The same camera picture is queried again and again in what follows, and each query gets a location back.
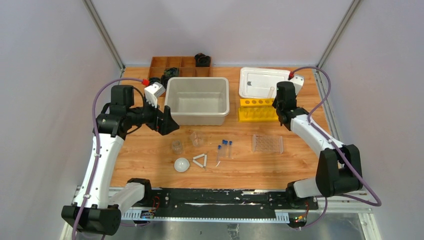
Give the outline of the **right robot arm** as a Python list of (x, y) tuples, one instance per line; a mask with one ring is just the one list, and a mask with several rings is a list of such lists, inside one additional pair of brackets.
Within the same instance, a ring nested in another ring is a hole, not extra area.
[(292, 181), (285, 189), (286, 204), (298, 209), (312, 197), (332, 197), (360, 190), (363, 184), (359, 149), (328, 135), (309, 112), (297, 105), (295, 85), (281, 81), (272, 103), (282, 126), (299, 136), (318, 157), (314, 177)]

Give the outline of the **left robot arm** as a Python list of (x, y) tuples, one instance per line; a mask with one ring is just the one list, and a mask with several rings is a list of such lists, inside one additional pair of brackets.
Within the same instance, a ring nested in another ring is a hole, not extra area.
[(123, 189), (109, 196), (116, 160), (131, 128), (145, 125), (164, 136), (180, 127), (169, 106), (163, 110), (158, 106), (158, 97), (165, 92), (160, 83), (144, 88), (141, 107), (134, 106), (135, 91), (132, 85), (113, 86), (110, 102), (93, 118), (92, 152), (84, 180), (71, 205), (63, 206), (61, 211), (74, 233), (112, 236), (122, 215), (134, 204), (146, 207), (154, 201), (151, 183), (143, 178), (131, 178)]

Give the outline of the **clear test tube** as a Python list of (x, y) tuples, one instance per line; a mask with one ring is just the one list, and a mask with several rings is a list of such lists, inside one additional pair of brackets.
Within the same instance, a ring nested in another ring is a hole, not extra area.
[(275, 88), (273, 86), (269, 88), (269, 91), (268, 91), (268, 94), (267, 94), (268, 99), (273, 98), (274, 91), (275, 91)]

